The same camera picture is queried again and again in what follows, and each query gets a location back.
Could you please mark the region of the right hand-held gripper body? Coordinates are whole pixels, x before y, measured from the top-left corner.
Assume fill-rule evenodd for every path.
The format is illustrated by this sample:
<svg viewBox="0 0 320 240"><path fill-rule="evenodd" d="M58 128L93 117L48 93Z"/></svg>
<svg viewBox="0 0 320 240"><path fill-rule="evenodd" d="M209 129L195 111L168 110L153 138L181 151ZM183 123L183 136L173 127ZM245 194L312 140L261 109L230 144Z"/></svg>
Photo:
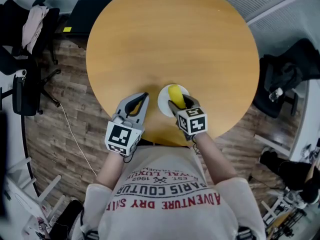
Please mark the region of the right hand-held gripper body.
<svg viewBox="0 0 320 240"><path fill-rule="evenodd" d="M179 110L177 123L187 141L199 133L208 131L208 116L201 106Z"/></svg>

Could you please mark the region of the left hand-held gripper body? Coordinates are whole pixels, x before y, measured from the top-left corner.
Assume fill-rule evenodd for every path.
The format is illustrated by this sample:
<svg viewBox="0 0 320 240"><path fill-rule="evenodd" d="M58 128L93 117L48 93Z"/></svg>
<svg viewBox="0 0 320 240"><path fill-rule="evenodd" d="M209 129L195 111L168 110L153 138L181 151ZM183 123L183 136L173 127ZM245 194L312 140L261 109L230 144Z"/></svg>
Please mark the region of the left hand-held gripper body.
<svg viewBox="0 0 320 240"><path fill-rule="evenodd" d="M133 154L144 131L143 125L133 127L130 117L122 117L115 113L107 124L104 142L109 151L129 157Z"/></svg>

